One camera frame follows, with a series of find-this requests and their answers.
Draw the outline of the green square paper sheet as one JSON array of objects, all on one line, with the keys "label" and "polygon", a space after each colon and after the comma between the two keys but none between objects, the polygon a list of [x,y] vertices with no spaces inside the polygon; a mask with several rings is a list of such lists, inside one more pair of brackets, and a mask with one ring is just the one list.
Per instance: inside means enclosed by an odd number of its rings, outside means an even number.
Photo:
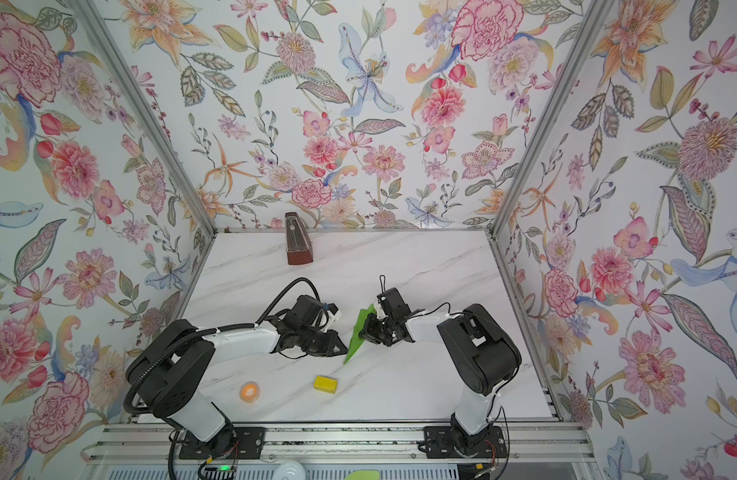
[{"label": "green square paper sheet", "polygon": [[346,354],[346,358],[344,358],[344,365],[348,364],[348,362],[350,362],[350,360],[354,358],[354,355],[358,353],[358,349],[360,349],[360,347],[362,347],[362,344],[364,344],[364,338],[362,338],[360,334],[364,332],[364,327],[366,327],[366,322],[368,322],[368,317],[371,314],[376,314],[375,306],[373,304],[368,306],[368,308],[360,310],[360,313],[358,313],[358,320],[356,320],[354,331],[352,331],[352,338],[350,338],[348,354]]}]

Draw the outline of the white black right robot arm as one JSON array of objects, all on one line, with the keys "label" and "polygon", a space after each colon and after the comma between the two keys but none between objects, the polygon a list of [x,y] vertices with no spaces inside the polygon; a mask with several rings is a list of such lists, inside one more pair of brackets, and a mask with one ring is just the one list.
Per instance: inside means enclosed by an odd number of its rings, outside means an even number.
[{"label": "white black right robot arm", "polygon": [[443,345],[463,384],[451,433],[468,442],[482,440],[493,425],[497,394],[514,380],[522,364],[508,333],[479,303],[458,312],[448,302],[432,310],[413,310],[391,288],[378,294],[374,307],[358,338],[385,347],[401,342]]}]

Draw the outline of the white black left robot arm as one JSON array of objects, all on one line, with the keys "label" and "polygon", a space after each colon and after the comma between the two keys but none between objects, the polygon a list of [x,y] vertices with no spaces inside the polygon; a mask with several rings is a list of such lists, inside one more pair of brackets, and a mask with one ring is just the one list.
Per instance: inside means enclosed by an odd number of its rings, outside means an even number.
[{"label": "white black left robot arm", "polygon": [[203,444],[232,446],[236,443],[232,422],[200,393],[206,371],[242,357],[292,348],[310,357],[342,356],[348,348],[332,329],[338,318],[338,306],[302,295],[294,307],[266,316],[268,327],[238,323],[200,329],[178,320],[126,370],[130,388],[124,396],[124,411],[150,414]]}]

